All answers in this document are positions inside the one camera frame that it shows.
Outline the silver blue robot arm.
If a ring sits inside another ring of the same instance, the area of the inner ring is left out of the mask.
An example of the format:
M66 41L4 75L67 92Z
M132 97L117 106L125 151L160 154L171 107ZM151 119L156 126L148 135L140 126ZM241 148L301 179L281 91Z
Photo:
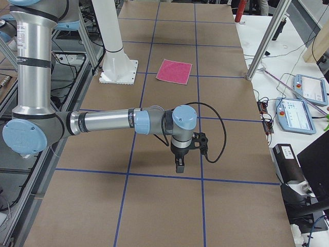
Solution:
M51 34L58 25L80 26L78 1L11 1L17 22L18 103L3 128L3 139L18 154L36 154L80 133L132 128L138 134L171 136L176 172L195 139L196 111L188 105L173 110L157 106L124 110L57 112L50 105Z

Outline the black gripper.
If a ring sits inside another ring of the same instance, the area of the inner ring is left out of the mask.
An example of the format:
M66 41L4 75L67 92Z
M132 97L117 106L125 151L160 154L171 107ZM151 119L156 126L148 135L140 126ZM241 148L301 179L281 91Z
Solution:
M186 154L188 154L189 148L178 148L172 145L170 149L175 156L176 172L184 172L185 169L184 157Z

